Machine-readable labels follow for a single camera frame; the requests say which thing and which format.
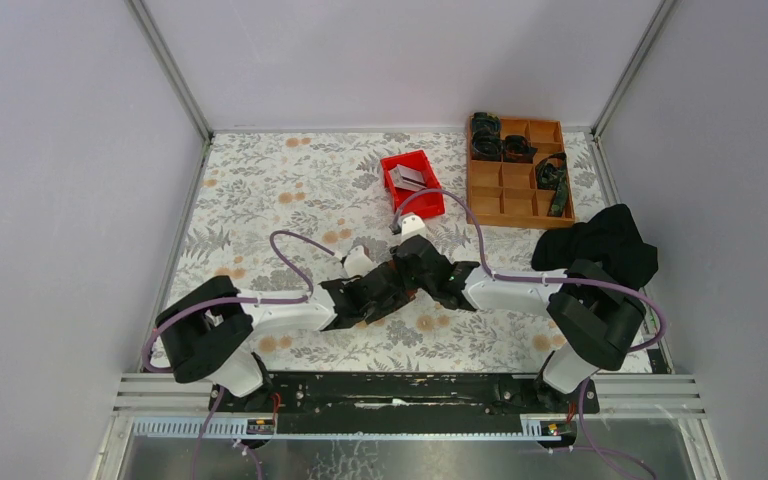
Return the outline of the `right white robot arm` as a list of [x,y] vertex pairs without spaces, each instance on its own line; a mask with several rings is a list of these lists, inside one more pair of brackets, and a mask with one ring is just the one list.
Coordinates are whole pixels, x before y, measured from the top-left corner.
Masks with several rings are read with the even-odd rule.
[[618,285],[596,263],[529,276],[495,272],[479,262],[452,262],[422,236],[391,251],[410,290],[425,291],[450,310],[505,310],[551,318],[565,337],[533,386],[535,402],[557,412],[600,370],[617,371],[632,349],[646,308],[639,292]]

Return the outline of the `red plastic bin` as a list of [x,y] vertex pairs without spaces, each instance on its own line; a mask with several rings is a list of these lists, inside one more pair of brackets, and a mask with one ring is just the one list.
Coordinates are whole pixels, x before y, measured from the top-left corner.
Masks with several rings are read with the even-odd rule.
[[[394,211],[416,192],[442,188],[423,150],[383,158],[380,165]],[[420,196],[410,201],[402,213],[413,213],[422,219],[441,216],[445,213],[443,195],[430,193]]]

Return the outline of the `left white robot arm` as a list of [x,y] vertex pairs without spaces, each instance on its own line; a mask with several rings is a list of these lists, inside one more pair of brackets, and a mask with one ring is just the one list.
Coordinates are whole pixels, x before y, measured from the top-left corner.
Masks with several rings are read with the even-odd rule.
[[229,276],[215,276],[156,317],[144,352],[160,342],[169,362],[163,370],[177,383],[208,379],[256,411],[269,401],[271,387],[262,362],[243,348],[250,337],[351,329],[398,311],[415,295],[390,262],[364,276],[323,281],[310,292],[239,290]]

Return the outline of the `brown leather card holder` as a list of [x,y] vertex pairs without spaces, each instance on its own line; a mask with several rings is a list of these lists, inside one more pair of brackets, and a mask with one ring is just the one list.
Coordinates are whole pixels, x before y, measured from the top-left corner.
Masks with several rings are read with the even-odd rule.
[[389,260],[385,261],[383,266],[388,302],[395,310],[399,310],[415,299],[418,291],[417,281],[405,262]]

